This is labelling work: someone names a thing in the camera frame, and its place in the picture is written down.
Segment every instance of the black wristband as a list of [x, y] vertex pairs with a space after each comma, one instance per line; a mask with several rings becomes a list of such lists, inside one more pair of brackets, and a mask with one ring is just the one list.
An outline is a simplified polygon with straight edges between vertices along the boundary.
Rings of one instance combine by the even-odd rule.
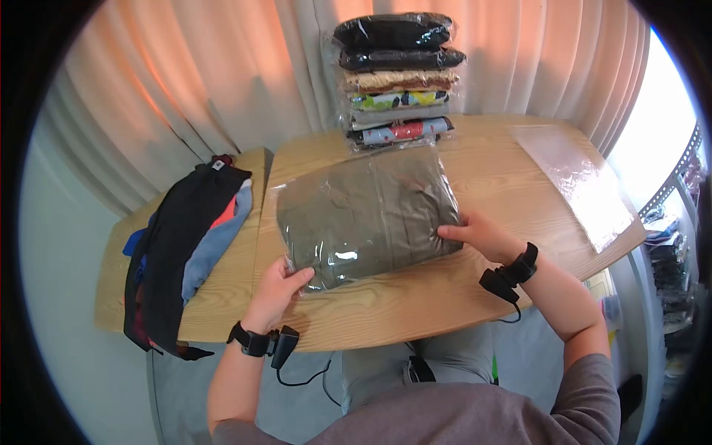
[[232, 340], [237, 340], [242, 345], [243, 354], [253, 357], [262, 357], [267, 353], [270, 339], [271, 333], [256, 334], [251, 330], [244, 330], [240, 322], [237, 322], [230, 331], [227, 343], [232, 342]]
[[527, 243], [527, 250], [520, 254], [509, 266], [504, 268], [504, 272], [512, 278], [515, 283], [524, 283], [536, 272], [536, 258], [539, 249], [532, 243]]

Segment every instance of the person's left hand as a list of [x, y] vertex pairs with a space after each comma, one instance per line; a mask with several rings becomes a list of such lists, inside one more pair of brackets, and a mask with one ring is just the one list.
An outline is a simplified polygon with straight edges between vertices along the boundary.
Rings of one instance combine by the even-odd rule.
[[292, 297], [314, 276], [314, 269], [304, 268], [289, 275], [287, 258], [281, 256], [263, 273], [257, 291], [240, 321], [244, 330], [266, 334], [279, 323]]

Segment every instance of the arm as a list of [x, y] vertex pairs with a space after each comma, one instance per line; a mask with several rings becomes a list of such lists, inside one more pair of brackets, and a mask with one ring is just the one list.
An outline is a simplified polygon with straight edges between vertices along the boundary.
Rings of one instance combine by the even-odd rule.
[[[274, 329], [293, 295], [313, 276], [312, 268], [288, 276], [286, 259], [280, 257], [264, 271], [241, 320], [242, 328], [258, 334]], [[243, 354], [237, 340], [227, 345], [208, 388], [208, 430], [211, 434], [223, 420], [255, 421], [263, 365], [264, 357]]]
[[[440, 226], [442, 238], [463, 241], [493, 263], [512, 264], [526, 250], [526, 242], [498, 227], [485, 216], [462, 214], [464, 226]], [[603, 314], [590, 292], [573, 275], [539, 253], [537, 271], [522, 284], [554, 332], [564, 342], [564, 372], [589, 354], [611, 357]]]

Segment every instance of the olive green garment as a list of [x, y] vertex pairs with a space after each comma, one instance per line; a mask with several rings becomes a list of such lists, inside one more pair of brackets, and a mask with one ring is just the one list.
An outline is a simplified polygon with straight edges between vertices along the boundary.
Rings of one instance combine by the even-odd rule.
[[437, 236], [460, 220], [433, 147], [360, 156], [278, 190], [277, 223], [297, 269], [316, 274], [306, 292], [333, 289], [456, 252]]

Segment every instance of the sleeve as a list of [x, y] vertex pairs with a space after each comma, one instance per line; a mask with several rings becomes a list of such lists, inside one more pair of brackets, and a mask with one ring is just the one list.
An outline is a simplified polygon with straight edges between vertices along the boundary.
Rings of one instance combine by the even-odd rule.
[[252, 422], [230, 419], [218, 423], [213, 430], [213, 445], [236, 445], [236, 444], [256, 444], [256, 445], [285, 445], [276, 437], [272, 437], [259, 429]]
[[551, 416], [581, 444], [615, 445], [621, 410], [611, 360], [591, 354], [571, 365], [559, 386]]

